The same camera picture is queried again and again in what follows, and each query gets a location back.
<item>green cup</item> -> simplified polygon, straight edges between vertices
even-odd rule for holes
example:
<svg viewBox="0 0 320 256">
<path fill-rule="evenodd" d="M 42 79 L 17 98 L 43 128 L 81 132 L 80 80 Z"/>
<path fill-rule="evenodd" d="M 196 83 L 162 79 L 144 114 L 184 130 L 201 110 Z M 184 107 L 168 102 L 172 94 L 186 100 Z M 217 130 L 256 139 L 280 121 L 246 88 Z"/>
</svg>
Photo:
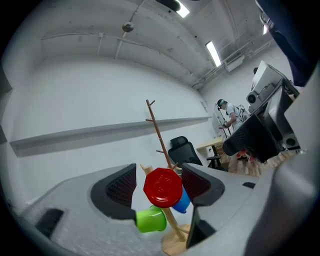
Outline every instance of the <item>green cup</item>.
<svg viewBox="0 0 320 256">
<path fill-rule="evenodd" d="M 137 211 L 136 226 L 141 233 L 164 231 L 167 227 L 167 220 L 164 212 L 152 205 L 149 209 Z"/>
</svg>

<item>blue cup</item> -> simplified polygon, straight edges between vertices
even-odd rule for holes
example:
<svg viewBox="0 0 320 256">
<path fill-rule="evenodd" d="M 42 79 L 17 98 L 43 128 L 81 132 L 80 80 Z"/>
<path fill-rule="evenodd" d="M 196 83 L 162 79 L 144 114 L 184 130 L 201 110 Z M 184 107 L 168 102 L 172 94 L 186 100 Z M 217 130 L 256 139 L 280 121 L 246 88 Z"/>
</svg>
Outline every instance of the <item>blue cup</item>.
<svg viewBox="0 0 320 256">
<path fill-rule="evenodd" d="M 189 205 L 190 205 L 189 196 L 184 186 L 182 186 L 182 197 L 177 204 L 172 206 L 172 208 L 178 211 L 179 213 L 185 214 L 187 212 L 187 208 Z"/>
</svg>

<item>white shirt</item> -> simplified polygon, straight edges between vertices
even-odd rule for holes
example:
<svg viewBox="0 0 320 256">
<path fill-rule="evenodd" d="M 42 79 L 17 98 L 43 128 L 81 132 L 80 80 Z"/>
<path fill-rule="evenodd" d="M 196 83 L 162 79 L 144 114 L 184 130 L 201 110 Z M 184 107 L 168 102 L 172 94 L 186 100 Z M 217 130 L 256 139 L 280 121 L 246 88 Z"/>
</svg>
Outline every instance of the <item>white shirt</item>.
<svg viewBox="0 0 320 256">
<path fill-rule="evenodd" d="M 230 116 L 231 113 L 234 113 L 236 116 L 235 122 L 233 122 L 231 124 L 234 131 L 236 129 L 238 129 L 243 124 L 243 122 L 239 118 L 240 111 L 236 106 L 234 106 L 230 103 L 227 103 L 226 104 L 226 113 L 229 115 L 230 118 L 231 118 L 231 116 Z"/>
</svg>

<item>wooden mug tree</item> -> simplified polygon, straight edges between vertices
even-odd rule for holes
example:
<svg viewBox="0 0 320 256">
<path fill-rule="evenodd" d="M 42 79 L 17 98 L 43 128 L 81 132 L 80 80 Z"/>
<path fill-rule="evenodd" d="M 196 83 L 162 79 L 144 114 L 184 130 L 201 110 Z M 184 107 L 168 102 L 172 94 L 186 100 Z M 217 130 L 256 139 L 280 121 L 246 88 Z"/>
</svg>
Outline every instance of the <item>wooden mug tree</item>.
<svg viewBox="0 0 320 256">
<path fill-rule="evenodd" d="M 164 154 L 164 157 L 165 157 L 165 160 L 167 162 L 168 167 L 170 169 L 174 170 L 178 166 L 178 163 L 176 163 L 175 165 L 172 165 L 170 162 L 168 152 L 167 152 L 165 144 L 162 140 L 157 121 L 155 119 L 154 113 L 151 108 L 151 105 L 153 103 L 155 103 L 155 100 L 152 101 L 151 103 L 149 103 L 148 99 L 146 100 L 146 104 L 148 106 L 148 109 L 149 109 L 149 112 L 151 115 L 151 119 L 146 119 L 146 121 L 153 123 L 156 134 L 158 136 L 158 139 L 159 139 L 161 147 L 162 147 L 162 150 L 156 150 L 156 152 Z M 143 169 L 143 171 L 145 172 L 145 175 L 148 175 L 150 172 L 153 171 L 152 166 L 144 167 L 142 164 L 140 164 L 140 166 Z M 172 230 L 174 232 L 174 233 L 169 233 L 163 237 L 162 249 L 164 252 L 166 252 L 169 255 L 176 255 L 176 254 L 182 253 L 183 251 L 186 250 L 186 240 L 188 238 L 190 225 L 184 225 L 184 226 L 179 227 L 170 208 L 162 208 L 162 210 L 163 210 L 163 212 L 166 216 L 166 219 L 169 222 L 169 224 L 172 227 Z"/>
</svg>

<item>ceiling fixture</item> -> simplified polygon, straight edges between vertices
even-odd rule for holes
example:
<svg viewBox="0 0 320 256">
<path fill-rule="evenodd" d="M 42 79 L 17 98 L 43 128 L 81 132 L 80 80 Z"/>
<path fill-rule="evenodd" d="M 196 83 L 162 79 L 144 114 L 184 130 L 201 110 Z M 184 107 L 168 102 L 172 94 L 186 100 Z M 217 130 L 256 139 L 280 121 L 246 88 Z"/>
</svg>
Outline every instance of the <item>ceiling fixture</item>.
<svg viewBox="0 0 320 256">
<path fill-rule="evenodd" d="M 133 31 L 134 28 L 135 28 L 135 25 L 134 25 L 132 22 L 130 22 L 130 21 L 128 21 L 128 22 L 126 22 L 126 23 L 124 23 L 124 24 L 122 25 L 122 30 L 123 30 L 124 32 L 127 32 L 127 33 Z"/>
<path fill-rule="evenodd" d="M 214 46 L 214 43 L 212 41 L 210 41 L 205 46 L 208 48 L 208 50 L 213 58 L 214 64 L 217 67 L 219 67 L 221 65 L 221 60 L 220 60 L 218 52 Z"/>
<path fill-rule="evenodd" d="M 182 18 L 186 17 L 190 11 L 179 1 L 176 0 L 180 4 L 180 10 L 178 10 L 176 13 L 179 14 Z"/>
</svg>

